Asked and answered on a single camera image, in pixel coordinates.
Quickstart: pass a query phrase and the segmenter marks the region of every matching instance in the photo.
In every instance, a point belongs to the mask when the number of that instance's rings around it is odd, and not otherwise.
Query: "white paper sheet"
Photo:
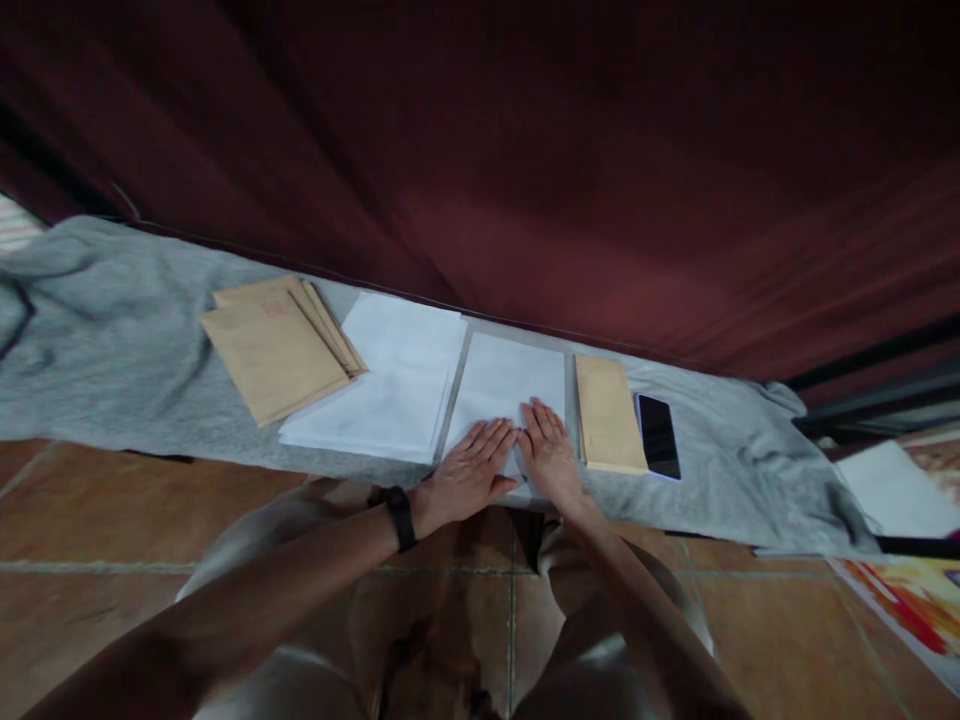
[[[343,331],[370,372],[291,415],[280,442],[432,463],[466,327],[459,313],[362,293]]]
[[[873,533],[942,538],[960,528],[960,508],[893,440],[840,460],[837,469]]]
[[[505,417],[523,427],[520,403],[538,397],[561,418],[565,414],[566,389],[563,353],[474,333],[460,390],[453,407],[450,429],[444,444],[446,455],[478,420]],[[526,474],[515,447],[504,464],[503,474],[524,481]],[[542,497],[527,482],[512,494]]]

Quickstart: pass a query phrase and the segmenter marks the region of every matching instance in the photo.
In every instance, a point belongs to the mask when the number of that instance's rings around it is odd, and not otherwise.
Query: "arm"
[[[509,421],[478,423],[436,473],[410,492],[418,538],[470,517],[517,486],[496,476],[516,434]],[[215,689],[255,670],[317,606],[398,547],[384,506],[309,532],[108,645],[24,720],[192,718]]]
[[[560,418],[539,400],[523,414],[527,434],[518,442],[530,477],[596,573],[657,716],[749,717],[723,670],[584,490]]]

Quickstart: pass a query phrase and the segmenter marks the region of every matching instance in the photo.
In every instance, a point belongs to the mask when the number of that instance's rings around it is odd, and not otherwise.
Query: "gray blanket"
[[[277,442],[280,423],[257,430],[197,318],[213,307],[212,291],[283,273],[82,217],[0,258],[0,438],[415,484],[428,467],[286,447]],[[342,320],[359,291],[313,281]],[[585,471],[609,516],[776,549],[877,551],[833,466],[791,424],[804,407],[787,388],[482,320],[470,326],[567,354],[568,427],[577,427],[573,353],[620,360],[635,392],[670,404],[683,482]]]

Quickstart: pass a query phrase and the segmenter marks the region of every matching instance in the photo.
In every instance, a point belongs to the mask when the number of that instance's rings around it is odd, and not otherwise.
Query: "phone screen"
[[[670,406],[644,395],[637,395],[636,402],[647,465],[652,472],[679,480],[680,458],[677,456]]]

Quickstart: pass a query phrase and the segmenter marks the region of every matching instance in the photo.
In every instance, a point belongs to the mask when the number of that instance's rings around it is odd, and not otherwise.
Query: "wrist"
[[[557,512],[563,517],[564,522],[574,527],[584,526],[596,521],[597,517],[603,517],[597,504],[585,489],[580,489],[576,494],[559,498],[554,502]]]
[[[413,532],[418,540],[432,535],[447,524],[446,521],[440,517],[436,503],[433,502],[433,496],[429,487],[420,484],[412,490],[408,490],[407,497],[410,500]]]

